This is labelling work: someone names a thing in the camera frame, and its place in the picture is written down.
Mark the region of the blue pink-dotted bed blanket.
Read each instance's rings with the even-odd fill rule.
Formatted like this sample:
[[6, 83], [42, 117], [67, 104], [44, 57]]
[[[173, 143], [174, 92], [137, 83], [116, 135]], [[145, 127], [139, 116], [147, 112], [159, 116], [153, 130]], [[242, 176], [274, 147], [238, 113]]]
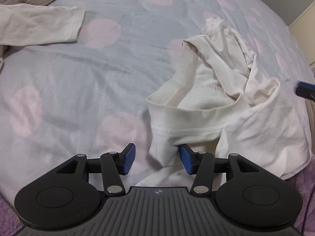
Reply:
[[217, 15], [256, 52], [260, 67], [279, 79], [295, 110], [298, 136], [281, 170], [297, 174], [312, 157], [305, 101], [293, 91], [312, 82], [307, 61], [286, 23], [261, 0], [57, 0], [85, 7], [79, 40], [11, 47], [1, 71], [1, 194], [12, 203], [28, 183], [78, 153], [97, 158], [133, 142], [136, 159], [126, 186], [190, 186], [184, 169], [160, 166], [147, 96], [176, 70], [182, 42]]

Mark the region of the cream long sleeve garment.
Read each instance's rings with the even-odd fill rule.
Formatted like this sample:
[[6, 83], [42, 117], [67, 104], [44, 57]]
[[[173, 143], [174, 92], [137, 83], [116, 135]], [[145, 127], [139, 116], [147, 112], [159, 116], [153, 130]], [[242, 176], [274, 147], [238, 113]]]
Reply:
[[77, 41], [84, 17], [83, 6], [1, 5], [1, 65], [9, 46]]

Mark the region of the purple fuzzy garment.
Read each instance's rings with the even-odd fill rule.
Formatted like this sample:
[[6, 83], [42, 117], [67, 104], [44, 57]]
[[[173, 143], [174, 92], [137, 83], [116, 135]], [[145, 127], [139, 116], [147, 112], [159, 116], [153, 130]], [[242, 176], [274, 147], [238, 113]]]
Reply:
[[[304, 235], [314, 235], [314, 158], [309, 165], [288, 180], [303, 198], [303, 207], [295, 223], [295, 228]], [[1, 197], [1, 236], [15, 235], [22, 225], [13, 207]]]

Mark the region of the cream white t-shirt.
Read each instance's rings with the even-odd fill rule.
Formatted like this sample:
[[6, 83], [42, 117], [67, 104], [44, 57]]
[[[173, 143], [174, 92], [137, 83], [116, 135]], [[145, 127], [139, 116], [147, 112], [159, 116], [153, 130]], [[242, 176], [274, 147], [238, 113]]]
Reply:
[[238, 153], [283, 180], [313, 155], [310, 130], [285, 87], [225, 20], [208, 18], [201, 35], [183, 41], [177, 70], [147, 98], [152, 144], [161, 168], [140, 186], [191, 186], [177, 147], [218, 158]]

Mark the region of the cream wardrobe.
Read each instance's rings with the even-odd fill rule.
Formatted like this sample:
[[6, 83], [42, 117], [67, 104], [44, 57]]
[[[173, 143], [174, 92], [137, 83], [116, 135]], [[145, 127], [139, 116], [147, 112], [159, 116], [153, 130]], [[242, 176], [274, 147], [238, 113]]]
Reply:
[[314, 74], [314, 2], [289, 25], [289, 31], [297, 40]]

